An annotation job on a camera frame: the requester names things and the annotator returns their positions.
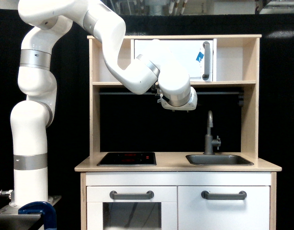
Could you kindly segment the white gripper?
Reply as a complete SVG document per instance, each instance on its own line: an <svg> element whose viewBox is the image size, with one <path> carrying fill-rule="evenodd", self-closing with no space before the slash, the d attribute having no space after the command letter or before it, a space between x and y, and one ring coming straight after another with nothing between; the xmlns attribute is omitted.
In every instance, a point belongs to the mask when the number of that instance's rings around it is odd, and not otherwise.
<svg viewBox="0 0 294 230"><path fill-rule="evenodd" d="M159 99L160 104L162 105L162 107L164 109L168 109L168 110L172 110L172 111L192 111L196 109L197 106L197 93L196 90L191 87L190 88L190 97L189 100L187 102L182 102L181 106L173 106L170 105L165 99L164 99L164 95L161 94L160 95L160 99Z"/></svg>

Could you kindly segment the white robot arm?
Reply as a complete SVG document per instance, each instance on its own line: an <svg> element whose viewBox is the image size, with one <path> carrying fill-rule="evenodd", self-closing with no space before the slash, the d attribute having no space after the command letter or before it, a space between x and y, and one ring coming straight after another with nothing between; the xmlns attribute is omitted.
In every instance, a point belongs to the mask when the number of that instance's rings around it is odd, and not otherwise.
<svg viewBox="0 0 294 230"><path fill-rule="evenodd" d="M85 58L62 49L61 62L55 64L52 52L56 43L81 27L102 45L108 71L130 92L141 95L152 85L160 88L160 103L165 109L190 111L197 106L197 94L187 70L159 40L122 68L118 64L126 24L100 0L21 0L20 18L32 26L21 44L17 83L25 100L10 114L13 144L14 190L11 202L17 207L48 200L47 128L55 117L56 100L63 90L71 98L75 85L87 74L81 64Z"/></svg>

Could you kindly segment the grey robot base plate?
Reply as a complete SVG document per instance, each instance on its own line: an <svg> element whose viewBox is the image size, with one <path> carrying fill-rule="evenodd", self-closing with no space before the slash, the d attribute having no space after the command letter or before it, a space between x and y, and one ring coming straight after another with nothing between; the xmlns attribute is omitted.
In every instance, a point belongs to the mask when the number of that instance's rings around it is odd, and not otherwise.
<svg viewBox="0 0 294 230"><path fill-rule="evenodd" d="M60 199L62 198L61 195L56 196L49 196L47 202L54 206ZM17 206L10 202L9 204L5 205L0 209L0 219L7 219L7 218L34 218L34 219L39 219L41 217L40 214L19 214L20 206Z"/></svg>

